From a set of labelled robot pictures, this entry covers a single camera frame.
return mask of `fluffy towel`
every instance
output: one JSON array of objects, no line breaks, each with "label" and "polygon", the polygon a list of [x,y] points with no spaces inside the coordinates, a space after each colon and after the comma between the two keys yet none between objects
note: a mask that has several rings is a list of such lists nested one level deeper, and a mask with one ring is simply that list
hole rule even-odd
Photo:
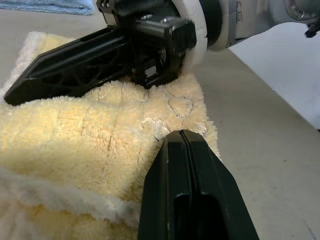
[{"label": "fluffy towel", "polygon": [[[12,79],[30,56],[69,40],[31,33]],[[192,74],[150,90],[123,79],[82,98],[0,103],[0,239],[135,240],[144,178],[180,129],[218,154]]]},{"label": "fluffy towel", "polygon": [[0,0],[0,9],[91,15],[95,7],[93,0]]}]

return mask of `microfiber towel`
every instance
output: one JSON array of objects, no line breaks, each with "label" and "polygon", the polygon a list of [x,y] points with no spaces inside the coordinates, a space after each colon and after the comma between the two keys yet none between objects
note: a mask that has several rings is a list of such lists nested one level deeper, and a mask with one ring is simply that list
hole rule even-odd
[{"label": "microfiber towel", "polygon": [[[4,88],[70,40],[30,33]],[[192,74],[150,90],[125,77],[81,98],[0,103],[0,239],[136,240],[145,176],[166,135],[181,129],[219,154]]]},{"label": "microfiber towel", "polygon": [[93,0],[0,0],[0,9],[92,15]]}]

